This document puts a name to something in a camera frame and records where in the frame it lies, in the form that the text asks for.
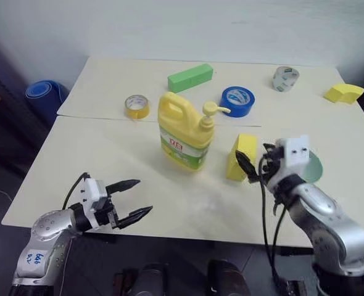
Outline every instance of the white wall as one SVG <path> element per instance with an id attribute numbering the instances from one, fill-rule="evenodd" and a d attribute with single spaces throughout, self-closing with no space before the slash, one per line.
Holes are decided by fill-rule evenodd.
<path id="1" fill-rule="evenodd" d="M 336 66 L 364 84 L 364 0 L 0 0 L 0 49 L 71 88 L 87 56 Z"/>

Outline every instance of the yellow dish soap bottle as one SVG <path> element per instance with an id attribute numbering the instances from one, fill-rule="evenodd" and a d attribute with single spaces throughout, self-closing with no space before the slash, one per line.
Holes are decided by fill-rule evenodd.
<path id="1" fill-rule="evenodd" d="M 206 102 L 202 108 L 203 117 L 188 100 L 166 92 L 160 98 L 158 113 L 165 154 L 185 168 L 198 170 L 213 139 L 215 125 L 211 116 L 217 111 L 229 113 L 230 109 Z"/>

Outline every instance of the handwritten label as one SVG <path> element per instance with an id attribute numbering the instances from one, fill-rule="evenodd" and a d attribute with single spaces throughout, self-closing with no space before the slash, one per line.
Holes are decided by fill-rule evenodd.
<path id="1" fill-rule="evenodd" d="M 26 255 L 26 270 L 41 269 L 44 266 L 47 250 L 29 250 Z"/>

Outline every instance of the yellow tape roll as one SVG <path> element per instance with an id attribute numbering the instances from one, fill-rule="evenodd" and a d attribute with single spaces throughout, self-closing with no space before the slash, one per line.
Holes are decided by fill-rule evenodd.
<path id="1" fill-rule="evenodd" d="M 149 101 L 140 94 L 128 97 L 125 106 L 127 116 L 132 119 L 142 119 L 149 114 Z"/>

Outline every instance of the blue tape roll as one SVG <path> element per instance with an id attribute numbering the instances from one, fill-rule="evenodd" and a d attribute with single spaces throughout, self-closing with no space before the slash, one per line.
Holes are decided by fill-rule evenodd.
<path id="1" fill-rule="evenodd" d="M 251 91 L 240 86 L 231 86 L 221 94 L 219 106 L 231 110 L 230 113 L 224 112 L 227 116 L 243 117 L 249 113 L 254 103 L 255 96 Z"/>
<path id="2" fill-rule="evenodd" d="M 57 117 L 57 110 L 67 97 L 61 85 L 52 80 L 33 83 L 26 89 L 26 98 L 48 124 L 53 125 Z"/>

